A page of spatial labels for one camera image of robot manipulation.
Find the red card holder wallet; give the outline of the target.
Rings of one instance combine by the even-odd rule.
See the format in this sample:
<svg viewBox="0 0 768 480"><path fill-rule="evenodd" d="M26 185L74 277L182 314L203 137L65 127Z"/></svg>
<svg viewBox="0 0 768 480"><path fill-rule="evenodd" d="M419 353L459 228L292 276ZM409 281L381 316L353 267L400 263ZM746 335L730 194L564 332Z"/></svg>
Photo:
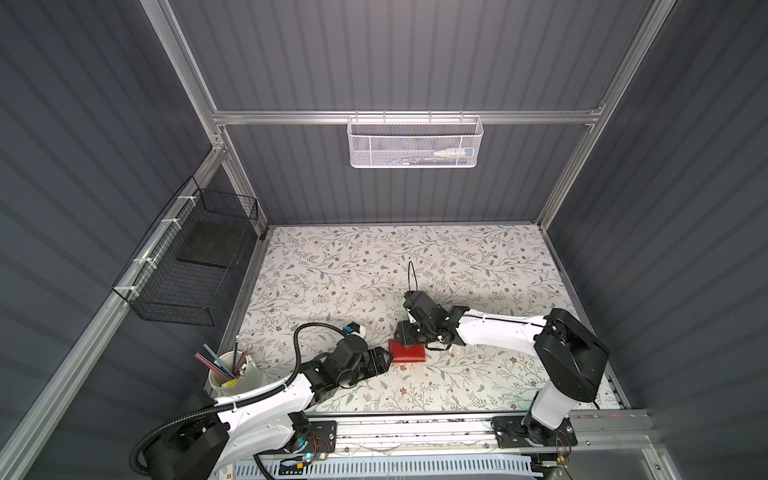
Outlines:
<svg viewBox="0 0 768 480"><path fill-rule="evenodd" d="M389 352L396 364L424 363L427 360L426 349L423 345L405 346L396 339L388 342Z"/></svg>

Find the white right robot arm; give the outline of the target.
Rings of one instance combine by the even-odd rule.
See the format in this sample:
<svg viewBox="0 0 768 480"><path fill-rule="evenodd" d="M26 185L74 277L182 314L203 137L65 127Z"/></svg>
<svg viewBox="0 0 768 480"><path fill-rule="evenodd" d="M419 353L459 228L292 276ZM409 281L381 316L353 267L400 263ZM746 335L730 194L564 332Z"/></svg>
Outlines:
<svg viewBox="0 0 768 480"><path fill-rule="evenodd" d="M542 444L564 431L571 410L593 403L609 349L569 311L554 308L544 316L514 317L467 306L445 309L423 290L408 290L407 319L394 339L402 346L446 351L453 346L490 346L536 357L548 381L522 421L529 440Z"/></svg>

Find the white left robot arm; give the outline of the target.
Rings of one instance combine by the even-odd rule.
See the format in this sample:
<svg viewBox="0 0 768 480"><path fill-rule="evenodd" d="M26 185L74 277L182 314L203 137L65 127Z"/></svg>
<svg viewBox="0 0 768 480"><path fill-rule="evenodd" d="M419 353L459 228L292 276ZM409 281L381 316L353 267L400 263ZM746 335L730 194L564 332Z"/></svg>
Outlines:
<svg viewBox="0 0 768 480"><path fill-rule="evenodd" d="M312 435L306 409L387 373L392 363L387 349L348 334L283 380L231 397L191 397L187 412L137 442L129 465L150 479L205 479L254 454L300 451Z"/></svg>

